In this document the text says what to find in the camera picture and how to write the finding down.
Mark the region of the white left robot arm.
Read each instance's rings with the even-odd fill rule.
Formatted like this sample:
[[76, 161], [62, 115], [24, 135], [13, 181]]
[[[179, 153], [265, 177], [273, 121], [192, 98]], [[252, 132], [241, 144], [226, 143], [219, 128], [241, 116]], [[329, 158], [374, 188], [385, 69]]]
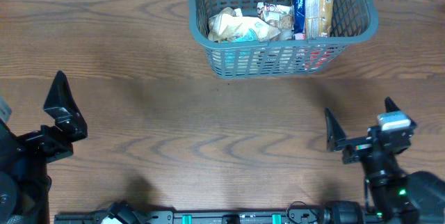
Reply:
[[56, 73], [43, 110], [53, 126], [17, 136], [7, 126], [12, 113], [1, 100], [1, 222], [48, 223], [52, 180], [47, 164], [74, 154], [73, 143], [88, 137], [88, 126], [66, 75]]

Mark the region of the beige mushroom snack bag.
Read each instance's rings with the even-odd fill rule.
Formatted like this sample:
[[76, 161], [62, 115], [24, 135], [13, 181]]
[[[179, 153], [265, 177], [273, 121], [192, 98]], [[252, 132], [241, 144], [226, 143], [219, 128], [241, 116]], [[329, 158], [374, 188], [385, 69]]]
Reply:
[[257, 4], [257, 14], [267, 24], [280, 31], [279, 33], [273, 33], [271, 41], [293, 39], [293, 6], [259, 2]]

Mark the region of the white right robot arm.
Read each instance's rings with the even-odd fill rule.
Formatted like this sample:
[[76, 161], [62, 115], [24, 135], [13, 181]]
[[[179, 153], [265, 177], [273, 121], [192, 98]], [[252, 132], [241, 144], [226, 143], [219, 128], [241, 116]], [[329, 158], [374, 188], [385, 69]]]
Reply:
[[327, 150], [342, 152], [344, 164], [360, 163], [365, 192], [383, 223], [443, 223], [444, 180], [428, 171], [407, 173], [396, 156], [408, 150], [417, 124], [390, 97], [377, 125], [347, 138], [333, 112], [325, 109]]

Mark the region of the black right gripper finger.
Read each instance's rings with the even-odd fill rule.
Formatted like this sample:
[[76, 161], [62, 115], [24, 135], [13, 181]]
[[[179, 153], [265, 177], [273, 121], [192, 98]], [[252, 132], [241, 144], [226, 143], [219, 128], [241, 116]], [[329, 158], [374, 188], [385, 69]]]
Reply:
[[344, 149], [347, 141], [344, 130], [329, 108], [326, 108], [324, 112], [327, 126], [327, 150], [336, 152]]
[[400, 111], [400, 108], [396, 105], [396, 103], [392, 100], [392, 98], [386, 97], [384, 103], [385, 103], [385, 111], [387, 113]]

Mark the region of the teal packet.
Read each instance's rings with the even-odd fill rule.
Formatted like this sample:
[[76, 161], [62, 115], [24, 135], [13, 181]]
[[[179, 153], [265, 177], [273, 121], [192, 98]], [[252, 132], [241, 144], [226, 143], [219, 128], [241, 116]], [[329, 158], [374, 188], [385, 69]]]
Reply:
[[253, 29], [248, 29], [245, 33], [236, 33], [228, 38], [222, 40], [222, 43], [231, 43], [231, 42], [254, 42], [258, 41], [257, 34]]

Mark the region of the blue tissue pack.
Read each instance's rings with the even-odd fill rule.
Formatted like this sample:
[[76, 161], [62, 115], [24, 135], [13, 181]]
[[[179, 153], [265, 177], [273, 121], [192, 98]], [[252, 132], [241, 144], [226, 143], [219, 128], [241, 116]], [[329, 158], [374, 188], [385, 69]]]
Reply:
[[305, 0], [292, 0], [293, 33], [296, 40], [305, 39]]

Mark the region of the orange noodle packet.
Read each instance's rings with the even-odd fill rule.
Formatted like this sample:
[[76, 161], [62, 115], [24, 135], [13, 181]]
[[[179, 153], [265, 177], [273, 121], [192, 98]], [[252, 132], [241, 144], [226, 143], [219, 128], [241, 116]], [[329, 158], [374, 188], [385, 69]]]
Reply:
[[334, 0], [305, 0], [306, 38], [327, 38], [332, 30]]

